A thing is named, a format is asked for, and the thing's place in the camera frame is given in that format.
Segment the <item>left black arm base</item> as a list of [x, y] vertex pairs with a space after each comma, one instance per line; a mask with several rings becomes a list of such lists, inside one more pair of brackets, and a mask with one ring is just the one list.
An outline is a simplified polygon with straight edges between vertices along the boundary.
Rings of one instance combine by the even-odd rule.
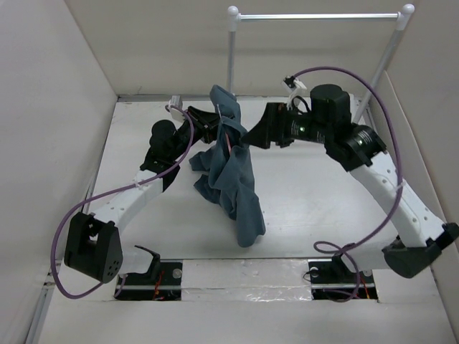
[[163, 260], [159, 253], [140, 245], [129, 249], [123, 258], [113, 295], [116, 300], [181, 300], [181, 260]]

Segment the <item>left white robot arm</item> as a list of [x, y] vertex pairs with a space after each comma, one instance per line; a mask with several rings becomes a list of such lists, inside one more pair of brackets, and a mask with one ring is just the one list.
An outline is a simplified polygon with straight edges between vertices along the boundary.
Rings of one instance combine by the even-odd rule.
[[174, 182], [190, 148], [199, 140], [211, 143], [216, 139], [220, 122], [219, 114], [195, 107], [168, 109], [184, 122], [180, 127], [170, 120], [153, 125], [150, 147], [132, 186], [93, 212], [78, 212], [71, 218], [64, 256], [69, 268], [103, 284], [128, 274], [147, 285], [159, 278], [159, 254], [140, 245], [124, 249], [121, 235], [135, 216]]

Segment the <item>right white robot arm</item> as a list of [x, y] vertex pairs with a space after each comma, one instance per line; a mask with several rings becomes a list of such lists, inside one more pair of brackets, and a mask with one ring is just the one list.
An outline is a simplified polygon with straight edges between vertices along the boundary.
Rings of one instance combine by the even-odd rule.
[[356, 179], [374, 198], [397, 230], [385, 247], [352, 244], [360, 253], [331, 264], [331, 273], [347, 282], [357, 270], [391, 269], [413, 278], [430, 266], [458, 238], [458, 225], [445, 223], [422, 202], [399, 174], [387, 147], [367, 125], [351, 120], [351, 98], [338, 85], [325, 84], [310, 92], [311, 108], [303, 112], [287, 103], [269, 102], [260, 121], [242, 142], [262, 149], [284, 148], [294, 140], [319, 143], [326, 155]]

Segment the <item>pink clothes hanger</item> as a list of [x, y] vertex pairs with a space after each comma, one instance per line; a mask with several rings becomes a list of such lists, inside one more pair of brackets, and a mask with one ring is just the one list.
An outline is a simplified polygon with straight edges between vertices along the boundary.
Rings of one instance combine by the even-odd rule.
[[[217, 112], [219, 114], [220, 120], [222, 121], [222, 112], [220, 110], [219, 105], [217, 105]], [[229, 137], [228, 133], [225, 130], [223, 130], [223, 131], [224, 131], [225, 141], [226, 141], [226, 144], [227, 144], [228, 155], [231, 156], [232, 146], [231, 146], [231, 143], [230, 143], [230, 137]]]

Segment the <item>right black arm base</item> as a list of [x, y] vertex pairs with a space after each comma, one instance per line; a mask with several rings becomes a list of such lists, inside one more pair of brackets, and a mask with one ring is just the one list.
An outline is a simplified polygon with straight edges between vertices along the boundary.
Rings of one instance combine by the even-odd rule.
[[324, 258], [308, 260], [302, 280], [309, 283], [314, 300], [343, 303], [351, 300], [377, 300], [378, 294], [371, 271], [357, 271], [357, 264], [350, 255], [354, 244], [339, 246], [318, 241], [313, 245]]

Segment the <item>blue t shirt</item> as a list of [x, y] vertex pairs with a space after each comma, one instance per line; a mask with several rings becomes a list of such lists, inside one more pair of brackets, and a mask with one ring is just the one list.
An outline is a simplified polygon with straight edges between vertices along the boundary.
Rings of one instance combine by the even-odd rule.
[[[249, 145], [241, 142], [247, 130], [241, 123], [237, 98], [219, 85], [213, 85], [209, 98], [217, 112], [222, 112], [215, 144], [189, 159], [191, 169], [202, 175], [194, 188], [208, 201], [222, 207], [235, 221], [236, 239], [240, 247], [251, 247], [265, 234], [265, 221], [260, 201], [255, 193], [255, 177]], [[225, 130], [232, 146], [228, 155]]]

